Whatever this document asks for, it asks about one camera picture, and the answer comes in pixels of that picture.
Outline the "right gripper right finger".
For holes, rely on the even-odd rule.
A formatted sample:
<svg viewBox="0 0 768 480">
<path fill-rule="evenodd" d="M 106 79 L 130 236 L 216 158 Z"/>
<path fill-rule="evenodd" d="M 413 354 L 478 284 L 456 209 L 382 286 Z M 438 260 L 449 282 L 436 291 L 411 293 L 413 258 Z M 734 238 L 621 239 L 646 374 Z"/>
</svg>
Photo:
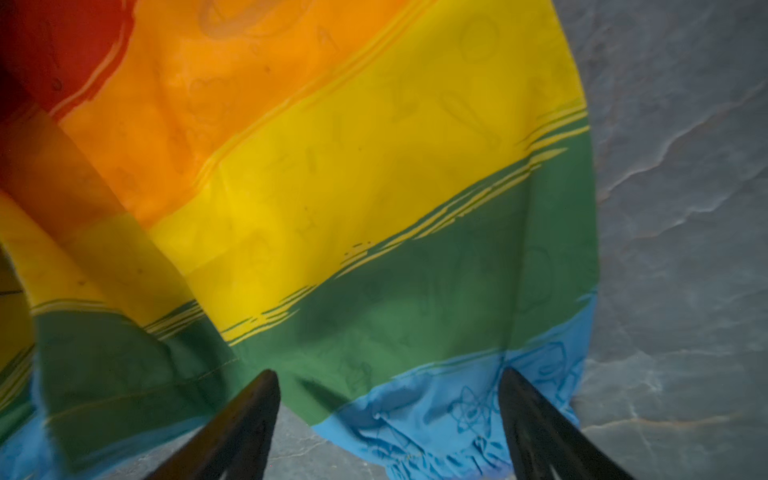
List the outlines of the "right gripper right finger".
<svg viewBox="0 0 768 480">
<path fill-rule="evenodd" d="M 521 373 L 507 368 L 498 399 L 518 479 L 630 479 Z"/>
</svg>

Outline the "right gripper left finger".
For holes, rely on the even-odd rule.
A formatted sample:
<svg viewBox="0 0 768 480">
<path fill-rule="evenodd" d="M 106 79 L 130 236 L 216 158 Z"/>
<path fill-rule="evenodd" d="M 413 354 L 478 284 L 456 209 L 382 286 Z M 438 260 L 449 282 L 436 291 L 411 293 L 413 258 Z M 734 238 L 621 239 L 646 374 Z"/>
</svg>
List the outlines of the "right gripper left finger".
<svg viewBox="0 0 768 480">
<path fill-rule="evenodd" d="M 280 401 L 277 374 L 262 371 L 149 478 L 263 479 Z"/>
</svg>

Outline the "rainbow striped jacket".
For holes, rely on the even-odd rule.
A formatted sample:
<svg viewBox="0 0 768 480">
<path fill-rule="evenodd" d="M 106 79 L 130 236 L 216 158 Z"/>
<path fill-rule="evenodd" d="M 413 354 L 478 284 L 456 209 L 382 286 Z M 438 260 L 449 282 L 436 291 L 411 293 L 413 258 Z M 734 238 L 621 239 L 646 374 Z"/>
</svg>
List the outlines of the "rainbow striped jacket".
<svg viewBox="0 0 768 480">
<path fill-rule="evenodd" d="M 265 369 L 392 479 L 573 417 L 586 101 L 549 1 L 5 1 L 1 475 L 91 479 Z"/>
</svg>

